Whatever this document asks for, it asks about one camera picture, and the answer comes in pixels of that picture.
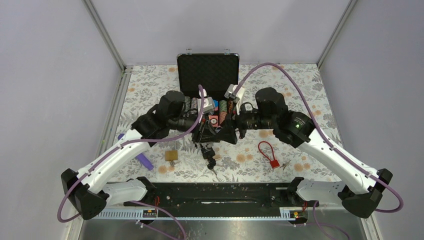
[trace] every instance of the purple cylinder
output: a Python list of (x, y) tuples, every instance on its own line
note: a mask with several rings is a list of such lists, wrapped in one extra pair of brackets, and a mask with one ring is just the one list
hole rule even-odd
[[(121, 133), (118, 135), (118, 140), (120, 140), (125, 134)], [(138, 156), (135, 157), (145, 168), (147, 168), (149, 171), (151, 171), (154, 166), (153, 164), (147, 159), (147, 157), (140, 153)]]

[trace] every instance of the red cable lock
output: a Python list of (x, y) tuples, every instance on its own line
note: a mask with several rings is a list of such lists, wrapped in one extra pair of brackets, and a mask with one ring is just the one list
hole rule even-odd
[[(265, 155), (265, 153), (261, 150), (261, 144), (262, 143), (266, 143), (271, 147), (271, 151), (272, 151), (272, 157), (274, 158), (274, 160), (271, 160), (271, 158), (269, 158), (267, 155)], [(271, 144), (267, 141), (261, 141), (258, 145), (257, 145), (257, 149), (259, 149), (259, 152), (265, 156), (265, 158), (267, 158), (269, 160), (269, 164), (271, 165), (272, 169), (278, 168), (280, 166), (280, 163), (278, 162), (278, 160), (276, 159), (276, 156), (274, 155), (274, 149), (273, 146), (271, 146)]]

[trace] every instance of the white wall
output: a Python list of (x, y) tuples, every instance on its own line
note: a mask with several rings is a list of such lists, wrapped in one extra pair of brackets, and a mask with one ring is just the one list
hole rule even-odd
[[(359, 1), (321, 69), (345, 147), (389, 169), (404, 199), (377, 214), (384, 240), (424, 236), (423, 13), (422, 0)], [(380, 207), (397, 204), (386, 190)]]
[(349, 0), (93, 0), (128, 65), (193, 52), (242, 63), (316, 63)]
[(81, 0), (0, 6), (0, 239), (57, 240), (60, 174), (95, 158), (119, 69)]

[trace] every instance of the gray leaf pattern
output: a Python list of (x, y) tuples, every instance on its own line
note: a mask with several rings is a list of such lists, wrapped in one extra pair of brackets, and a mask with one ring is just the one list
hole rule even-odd
[[(255, 64), (241, 64), (239, 79), (241, 80)], [(317, 122), (330, 138), (340, 144), (336, 120), (330, 109), (320, 73), (315, 64), (281, 65), (299, 85), (302, 93), (313, 111)], [(254, 107), (255, 93), (262, 88), (273, 87), (283, 94), (291, 110), (307, 114), (306, 108), (294, 86), (275, 67), (263, 67), (252, 74), (243, 86), (246, 91), (245, 102)], [(169, 90), (180, 90), (178, 68), (176, 65), (141, 65), (134, 66), (127, 93), (119, 118), (115, 136), (125, 133), (139, 115), (144, 114), (159, 102)], [(169, 136), (179, 134), (170, 131)], [(275, 157), (282, 166), (271, 169), (268, 160), (259, 152), (258, 143), (269, 142)], [(136, 159), (131, 160), (111, 181), (126, 181), (140, 176), (151, 182), (291, 182), (294, 177), (304, 177), (316, 181), (338, 181), (339, 178), (313, 157), (276, 139), (272, 130), (251, 130), (245, 139), (237, 145), (226, 142), (214, 143), (215, 153), (220, 156), (216, 161), (215, 175), (207, 168), (200, 149), (195, 148), (191, 136), (185, 136), (172, 142), (155, 144), (143, 154), (154, 165), (148, 171)], [(261, 144), (261, 149), (272, 158), (271, 148)], [(165, 161), (165, 151), (178, 150), (178, 160), (174, 164)]]

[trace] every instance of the case lid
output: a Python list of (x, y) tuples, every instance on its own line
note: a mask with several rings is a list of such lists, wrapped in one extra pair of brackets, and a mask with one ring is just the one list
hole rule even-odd
[(236, 53), (179, 54), (179, 88), (185, 96), (199, 98), (198, 85), (215, 100), (224, 100), (230, 84), (239, 82), (239, 55)]

